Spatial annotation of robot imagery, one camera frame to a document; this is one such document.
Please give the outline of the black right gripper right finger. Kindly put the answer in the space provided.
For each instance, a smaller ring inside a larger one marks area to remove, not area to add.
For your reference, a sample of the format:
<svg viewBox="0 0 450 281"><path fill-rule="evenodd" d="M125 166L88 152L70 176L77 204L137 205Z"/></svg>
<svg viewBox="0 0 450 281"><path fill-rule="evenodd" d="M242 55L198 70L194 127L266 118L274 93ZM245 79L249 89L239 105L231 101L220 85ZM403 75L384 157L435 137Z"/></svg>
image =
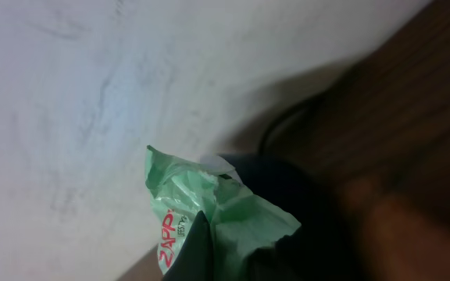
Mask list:
<svg viewBox="0 0 450 281"><path fill-rule="evenodd" d="M252 192L301 226L248 257L249 280L364 280L359 252L333 198L291 164L265 155L226 155Z"/></svg>

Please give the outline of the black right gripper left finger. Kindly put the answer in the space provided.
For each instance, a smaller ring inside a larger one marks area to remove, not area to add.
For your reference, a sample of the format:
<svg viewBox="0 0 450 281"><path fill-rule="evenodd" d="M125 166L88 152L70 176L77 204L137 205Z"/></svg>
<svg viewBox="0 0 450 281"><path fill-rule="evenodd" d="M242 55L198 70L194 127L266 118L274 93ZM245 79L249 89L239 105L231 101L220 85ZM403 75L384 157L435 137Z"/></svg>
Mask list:
<svg viewBox="0 0 450 281"><path fill-rule="evenodd" d="M200 211L176 261L162 281L213 281L213 239L205 214Z"/></svg>

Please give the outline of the teal wet wipes pack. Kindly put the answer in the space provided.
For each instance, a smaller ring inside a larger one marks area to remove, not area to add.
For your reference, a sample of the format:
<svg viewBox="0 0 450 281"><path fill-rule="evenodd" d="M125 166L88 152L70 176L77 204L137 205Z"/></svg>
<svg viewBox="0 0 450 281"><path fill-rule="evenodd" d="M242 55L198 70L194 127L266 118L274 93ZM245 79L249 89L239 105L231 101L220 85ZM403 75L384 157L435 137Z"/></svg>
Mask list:
<svg viewBox="0 0 450 281"><path fill-rule="evenodd" d="M248 257L293 234L300 222L246 187L223 159L216 166L147 147L145 185L160 221L157 246L164 274L176 261L198 212L207 218L213 243L213 280L245 280Z"/></svg>

